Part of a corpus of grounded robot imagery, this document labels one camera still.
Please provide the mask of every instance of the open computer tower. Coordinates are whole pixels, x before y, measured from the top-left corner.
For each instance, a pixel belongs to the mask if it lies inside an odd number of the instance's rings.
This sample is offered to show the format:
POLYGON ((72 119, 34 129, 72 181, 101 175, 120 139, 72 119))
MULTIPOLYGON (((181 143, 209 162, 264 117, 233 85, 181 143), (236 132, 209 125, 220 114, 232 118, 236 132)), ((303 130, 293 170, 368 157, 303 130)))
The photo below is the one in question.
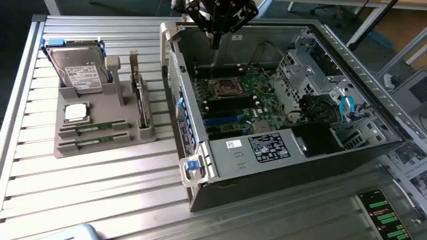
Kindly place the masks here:
POLYGON ((192 23, 164 33, 192 212, 345 173, 409 138, 408 116, 317 21, 251 22, 218 50, 192 23))

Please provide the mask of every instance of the floor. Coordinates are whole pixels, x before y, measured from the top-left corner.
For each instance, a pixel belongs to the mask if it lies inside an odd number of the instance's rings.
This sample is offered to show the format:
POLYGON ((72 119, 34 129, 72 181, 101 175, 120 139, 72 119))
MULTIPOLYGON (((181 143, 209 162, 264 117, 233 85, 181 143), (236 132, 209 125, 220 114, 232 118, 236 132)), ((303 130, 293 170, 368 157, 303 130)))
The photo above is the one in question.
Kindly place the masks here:
MULTIPOLYGON (((57 0, 64 15, 80 16, 180 16, 181 13, 170 10, 169 0, 57 0)), ((333 10, 317 10, 315 15, 308 9, 316 4, 296 3, 293 12, 288 12, 288 2, 273 2, 264 15, 265 18, 317 19, 328 24, 345 42, 356 31, 360 22, 352 13, 344 13, 343 28, 336 28, 339 22, 333 19, 333 10)), ((6 111, 8 99, 13 87, 14 76, 21 59, 26 32, 30 25, 32 14, 48 14, 42 0, 1 0, 2 10, 0 45, 4 47, 0 61, 0 124, 6 111)), ((391 48, 384 47, 369 37, 364 39, 355 54, 372 73, 377 72, 396 54, 391 48)), ((399 75, 400 82, 413 73, 413 69, 399 62, 391 70, 399 75)))

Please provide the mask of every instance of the white label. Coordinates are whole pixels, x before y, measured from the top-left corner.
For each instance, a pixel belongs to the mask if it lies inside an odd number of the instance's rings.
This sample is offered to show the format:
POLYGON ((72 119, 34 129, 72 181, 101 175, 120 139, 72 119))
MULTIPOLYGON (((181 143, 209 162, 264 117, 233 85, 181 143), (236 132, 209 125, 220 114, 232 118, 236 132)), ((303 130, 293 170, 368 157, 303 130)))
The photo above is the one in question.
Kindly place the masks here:
POLYGON ((78 129, 77 132, 82 133, 82 132, 89 132, 89 131, 96 131, 96 130, 98 130, 97 126, 78 129))
POLYGON ((227 148, 228 149, 241 147, 241 141, 240 140, 227 141, 225 144, 227 144, 227 148))
POLYGON ((255 109, 252 109, 252 114, 253 114, 253 117, 257 117, 257 116, 259 116, 259 115, 256 114, 255 109))
POLYGON ((101 87, 96 66, 68 66, 65 72, 74 89, 93 89, 101 87))
POLYGON ((243 39, 243 35, 232 35, 231 40, 232 41, 240 41, 243 39))
POLYGON ((68 122, 81 121, 82 119, 84 119, 82 117, 72 118, 72 119, 68 119, 68 122))
POLYGON ((97 144, 98 142, 100 142, 98 140, 86 141, 86 142, 78 143, 77 146, 84 146, 84 145, 89 145, 89 144, 97 144))

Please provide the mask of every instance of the label sticker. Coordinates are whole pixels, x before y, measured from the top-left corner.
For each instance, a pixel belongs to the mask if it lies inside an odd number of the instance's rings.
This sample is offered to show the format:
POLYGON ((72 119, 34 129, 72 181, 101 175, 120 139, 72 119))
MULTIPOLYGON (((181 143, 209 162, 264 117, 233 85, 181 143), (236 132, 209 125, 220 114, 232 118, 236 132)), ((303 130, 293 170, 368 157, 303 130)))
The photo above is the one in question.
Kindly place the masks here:
POLYGON ((291 157, 279 133, 271 133, 248 138, 256 161, 265 163, 291 157))
POLYGON ((101 87, 96 66, 68 66, 65 72, 74 89, 93 89, 101 87))
POLYGON ((240 41, 243 39, 243 35, 232 35, 231 40, 232 41, 240 41))
POLYGON ((252 109, 252 114, 253 114, 253 117, 256 117, 257 118, 257 114, 256 114, 256 111, 255 111, 255 109, 252 109))
POLYGON ((98 129, 100 128, 97 126, 94 126, 94 127, 88 127, 88 128, 78 129, 77 132, 78 133, 90 132, 90 131, 97 131, 98 129))
POLYGON ((241 147, 241 141, 240 140, 227 141, 225 144, 227 144, 227 148, 228 149, 241 147))

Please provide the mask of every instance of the motherboard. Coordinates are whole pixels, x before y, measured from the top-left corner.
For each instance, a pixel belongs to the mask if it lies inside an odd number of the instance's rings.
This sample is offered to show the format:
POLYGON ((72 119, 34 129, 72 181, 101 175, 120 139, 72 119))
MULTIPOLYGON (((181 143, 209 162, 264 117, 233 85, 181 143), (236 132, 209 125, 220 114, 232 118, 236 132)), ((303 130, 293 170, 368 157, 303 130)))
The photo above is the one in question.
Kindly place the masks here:
POLYGON ((209 140, 280 129, 284 105, 275 95, 269 77, 260 68, 244 75, 192 81, 209 140))

